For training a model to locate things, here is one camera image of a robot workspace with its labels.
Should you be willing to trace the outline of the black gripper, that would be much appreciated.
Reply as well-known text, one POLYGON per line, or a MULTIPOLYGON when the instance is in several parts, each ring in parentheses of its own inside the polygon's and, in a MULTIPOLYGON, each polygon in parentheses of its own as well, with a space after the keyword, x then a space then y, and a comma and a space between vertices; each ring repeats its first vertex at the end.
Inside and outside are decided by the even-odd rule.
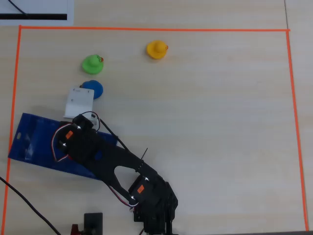
POLYGON ((78 114, 71 122, 62 122, 52 135, 54 161, 72 158, 80 162, 80 156, 96 145, 100 127, 98 114, 91 114, 91 118, 78 114))

